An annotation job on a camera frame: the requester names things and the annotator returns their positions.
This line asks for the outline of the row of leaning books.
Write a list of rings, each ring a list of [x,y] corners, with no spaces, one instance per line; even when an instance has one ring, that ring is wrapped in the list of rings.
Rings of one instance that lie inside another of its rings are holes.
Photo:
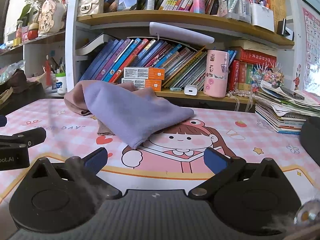
[[[197,85],[202,89],[207,49],[192,47],[178,41],[155,37],[107,39],[101,34],[76,50],[78,56],[92,56],[92,61],[80,80],[100,80],[121,83],[125,67],[165,69],[162,88],[183,88]]]

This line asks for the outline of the red books stack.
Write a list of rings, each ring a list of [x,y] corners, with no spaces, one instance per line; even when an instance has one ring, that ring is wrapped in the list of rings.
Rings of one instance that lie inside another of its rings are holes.
[[[233,60],[232,69],[235,67],[238,73],[238,85],[235,86],[238,90],[251,90],[253,83],[251,72],[258,67],[272,68],[277,62],[276,56],[256,50],[231,47],[229,51],[235,52],[235,56],[232,55],[231,59]]]

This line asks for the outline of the orange white box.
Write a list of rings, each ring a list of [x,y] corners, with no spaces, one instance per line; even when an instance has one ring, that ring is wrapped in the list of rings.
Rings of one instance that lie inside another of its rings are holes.
[[[162,90],[161,80],[129,79],[129,78],[121,79],[121,83],[129,83],[129,82],[132,82],[137,89],[152,88],[155,92],[160,92]]]
[[[124,78],[164,80],[165,69],[153,67],[125,67]]]

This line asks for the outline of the stack of magazines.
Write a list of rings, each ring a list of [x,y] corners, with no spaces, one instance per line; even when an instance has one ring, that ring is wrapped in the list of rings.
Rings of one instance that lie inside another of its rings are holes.
[[[261,81],[254,95],[255,112],[277,133],[298,135],[309,117],[319,117],[319,97]]]

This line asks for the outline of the dusty pink garment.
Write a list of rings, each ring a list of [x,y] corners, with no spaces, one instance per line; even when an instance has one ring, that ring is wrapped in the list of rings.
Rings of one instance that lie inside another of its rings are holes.
[[[81,116],[94,115],[98,121],[99,135],[115,135],[116,127],[126,117],[138,117],[143,111],[170,113],[175,107],[168,100],[159,98],[151,88],[138,90],[133,83],[119,85],[103,81],[80,81],[64,96],[69,110]]]

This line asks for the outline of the pink sticker tumbler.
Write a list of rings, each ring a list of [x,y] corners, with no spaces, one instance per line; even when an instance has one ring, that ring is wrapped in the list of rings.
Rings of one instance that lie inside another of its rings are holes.
[[[203,92],[214,98],[226,96],[229,54],[221,50],[207,51]]]

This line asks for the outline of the white usb charger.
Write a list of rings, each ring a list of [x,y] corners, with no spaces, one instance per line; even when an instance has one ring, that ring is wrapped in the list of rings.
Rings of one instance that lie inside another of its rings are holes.
[[[198,88],[195,85],[186,85],[184,88],[184,94],[190,96],[197,96]]]

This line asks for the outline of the black bag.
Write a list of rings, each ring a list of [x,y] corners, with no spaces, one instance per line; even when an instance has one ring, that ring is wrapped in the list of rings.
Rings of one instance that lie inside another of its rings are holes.
[[[11,78],[1,85],[1,115],[8,115],[34,101],[46,98],[43,85],[29,82],[23,70],[17,69]]]

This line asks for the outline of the lower orange white box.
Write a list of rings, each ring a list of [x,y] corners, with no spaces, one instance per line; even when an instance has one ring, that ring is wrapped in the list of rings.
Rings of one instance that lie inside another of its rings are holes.
[[[137,89],[152,88],[155,92],[160,92],[162,90],[161,80],[129,79],[129,78],[121,79],[121,83],[129,83],[129,82],[132,82]]]

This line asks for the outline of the white pen holder box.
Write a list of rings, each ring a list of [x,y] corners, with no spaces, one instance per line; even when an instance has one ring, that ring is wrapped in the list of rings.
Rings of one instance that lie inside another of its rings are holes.
[[[250,4],[251,24],[274,32],[274,13],[258,3]]]

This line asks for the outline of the lavender cloth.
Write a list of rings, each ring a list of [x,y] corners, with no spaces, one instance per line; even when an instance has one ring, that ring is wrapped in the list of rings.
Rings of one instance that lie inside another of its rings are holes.
[[[153,133],[194,116],[191,108],[159,98],[151,88],[130,91],[104,81],[87,86],[84,100],[97,120],[132,149]]]

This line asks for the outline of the white wooden bookshelf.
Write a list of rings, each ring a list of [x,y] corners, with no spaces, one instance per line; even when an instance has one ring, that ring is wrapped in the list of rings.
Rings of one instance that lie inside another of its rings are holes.
[[[128,37],[162,38],[196,49],[223,50],[237,38],[268,46],[279,52],[294,48],[275,32],[249,23],[187,11],[129,10],[78,17],[79,0],[69,0],[66,16],[65,62],[67,90],[71,91],[89,66],[90,58],[76,49],[99,34],[125,40]]]

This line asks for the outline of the rabbit cartoon plaque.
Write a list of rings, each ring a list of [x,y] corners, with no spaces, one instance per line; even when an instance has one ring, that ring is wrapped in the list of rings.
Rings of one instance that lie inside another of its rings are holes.
[[[48,35],[59,32],[64,26],[63,17],[66,6],[60,0],[46,0],[39,15],[39,34]]]

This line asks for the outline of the upper orange white box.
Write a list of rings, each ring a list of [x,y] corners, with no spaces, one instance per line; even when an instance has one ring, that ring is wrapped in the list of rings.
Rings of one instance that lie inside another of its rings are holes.
[[[124,78],[164,80],[165,69],[153,67],[125,67]]]

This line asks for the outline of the black storage pouch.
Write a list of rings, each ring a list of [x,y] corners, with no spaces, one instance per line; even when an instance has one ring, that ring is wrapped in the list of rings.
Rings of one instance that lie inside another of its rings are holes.
[[[311,116],[304,122],[299,140],[304,150],[319,165],[320,118]]]

